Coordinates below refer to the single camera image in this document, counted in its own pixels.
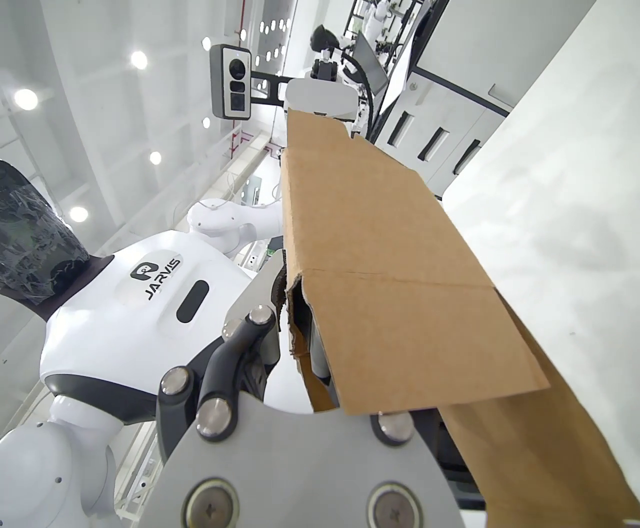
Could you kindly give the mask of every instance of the depth camera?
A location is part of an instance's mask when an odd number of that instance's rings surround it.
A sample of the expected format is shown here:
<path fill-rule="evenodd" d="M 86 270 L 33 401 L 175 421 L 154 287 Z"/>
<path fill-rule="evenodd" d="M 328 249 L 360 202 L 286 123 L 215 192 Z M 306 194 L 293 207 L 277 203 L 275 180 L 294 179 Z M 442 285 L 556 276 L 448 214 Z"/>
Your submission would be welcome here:
<path fill-rule="evenodd" d="M 251 52 L 217 44 L 209 50 L 211 107 L 221 119 L 247 120 L 251 117 Z"/>

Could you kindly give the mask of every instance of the metal screw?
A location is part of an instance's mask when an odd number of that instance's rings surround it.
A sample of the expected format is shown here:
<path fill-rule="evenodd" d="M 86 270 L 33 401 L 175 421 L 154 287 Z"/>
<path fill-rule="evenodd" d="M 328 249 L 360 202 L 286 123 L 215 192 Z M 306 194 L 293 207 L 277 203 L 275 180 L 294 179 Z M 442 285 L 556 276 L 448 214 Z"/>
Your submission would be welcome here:
<path fill-rule="evenodd" d="M 267 305 L 257 305 L 249 312 L 249 319 L 255 324 L 267 324 L 272 315 L 273 312 Z"/>
<path fill-rule="evenodd" d="M 222 398 L 206 400 L 196 414 L 196 429 L 200 436 L 207 439 L 220 436 L 230 423 L 231 407 Z"/>
<path fill-rule="evenodd" d="M 190 528 L 233 528 L 239 513 L 236 491 L 221 479 L 198 486 L 187 501 L 186 525 Z"/>
<path fill-rule="evenodd" d="M 240 326 L 240 323 L 242 323 L 240 319 L 230 319 L 227 321 L 222 327 L 222 339 L 228 341 L 236 331 L 237 327 Z"/>
<path fill-rule="evenodd" d="M 380 413 L 378 423 L 385 436 L 395 442 L 408 442 L 415 431 L 413 418 L 408 412 Z"/>
<path fill-rule="evenodd" d="M 189 383 L 189 371 L 184 367 L 169 369 L 162 377 L 160 390 L 167 396 L 180 394 Z"/>
<path fill-rule="evenodd" d="M 382 484 L 369 498 L 367 517 L 370 528 L 419 528 L 422 525 L 420 507 L 401 484 Z"/>

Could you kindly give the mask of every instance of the black cable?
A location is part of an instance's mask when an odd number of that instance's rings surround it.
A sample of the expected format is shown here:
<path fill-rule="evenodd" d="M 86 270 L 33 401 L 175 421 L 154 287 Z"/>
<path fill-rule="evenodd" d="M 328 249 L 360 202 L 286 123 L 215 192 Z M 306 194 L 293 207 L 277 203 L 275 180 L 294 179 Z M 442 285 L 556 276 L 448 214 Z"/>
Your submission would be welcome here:
<path fill-rule="evenodd" d="M 348 63 L 350 63 L 356 71 L 360 74 L 360 79 L 362 80 L 362 84 L 364 84 L 365 91 L 367 92 L 367 102 L 369 103 L 369 116 L 367 118 L 367 134 L 365 135 L 365 139 L 367 141 L 371 140 L 371 134 L 373 133 L 373 92 L 371 91 L 371 86 L 369 84 L 369 80 L 367 78 L 367 74 L 364 72 L 360 63 L 354 59 L 351 55 L 347 55 L 345 51 L 342 52 L 342 58 L 345 59 Z"/>

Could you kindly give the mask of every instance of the white cabinet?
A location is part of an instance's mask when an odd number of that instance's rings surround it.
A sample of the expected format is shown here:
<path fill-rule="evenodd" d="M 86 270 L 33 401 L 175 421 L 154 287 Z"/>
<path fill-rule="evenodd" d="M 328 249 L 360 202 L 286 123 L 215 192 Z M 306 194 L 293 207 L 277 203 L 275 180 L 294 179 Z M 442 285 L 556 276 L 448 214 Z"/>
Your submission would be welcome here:
<path fill-rule="evenodd" d="M 418 66 L 511 110 L 595 0 L 451 0 Z"/>
<path fill-rule="evenodd" d="M 442 196 L 451 182 L 464 170 L 486 140 L 498 129 L 504 117 L 486 109 L 471 130 L 449 154 L 436 173 L 426 182 L 432 193 Z"/>
<path fill-rule="evenodd" d="M 400 96 L 376 145 L 427 182 L 478 121 L 484 107 L 418 74 L 412 74 L 407 85 L 411 89 Z M 404 129 L 399 131 L 403 114 Z"/>

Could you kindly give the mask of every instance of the cabinet handle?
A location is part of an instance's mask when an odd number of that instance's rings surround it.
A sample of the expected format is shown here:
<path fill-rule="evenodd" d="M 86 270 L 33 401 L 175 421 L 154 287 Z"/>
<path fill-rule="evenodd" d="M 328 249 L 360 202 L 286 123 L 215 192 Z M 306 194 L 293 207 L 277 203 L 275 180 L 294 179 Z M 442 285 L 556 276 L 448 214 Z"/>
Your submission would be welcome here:
<path fill-rule="evenodd" d="M 444 140 L 449 136 L 449 132 L 442 127 L 438 127 L 436 133 L 431 137 L 429 143 L 418 154 L 420 161 L 431 161 L 431 158 L 435 155 L 436 151 L 442 146 Z"/>
<path fill-rule="evenodd" d="M 397 147 L 400 144 L 402 138 L 406 134 L 409 126 L 413 122 L 413 116 L 407 112 L 402 112 L 398 123 L 394 127 L 394 131 L 391 132 L 389 136 L 389 140 L 387 141 L 387 145 L 391 145 L 392 147 Z"/>
<path fill-rule="evenodd" d="M 458 161 L 456 163 L 456 166 L 453 168 L 453 174 L 458 176 L 462 172 L 464 167 L 467 166 L 467 163 L 469 163 L 477 154 L 478 150 L 480 150 L 480 140 L 471 141 L 471 145 L 467 147 L 465 153 L 460 158 L 460 161 Z"/>
<path fill-rule="evenodd" d="M 500 101 L 503 105 L 508 106 L 509 110 L 513 110 L 513 106 L 511 104 L 509 104 L 508 102 L 500 99 L 500 97 L 498 97 L 497 95 L 494 95 L 495 94 L 495 83 L 493 83 L 491 88 L 489 88 L 489 91 L 487 92 L 487 94 L 490 95 L 491 97 L 493 97 L 495 100 Z"/>

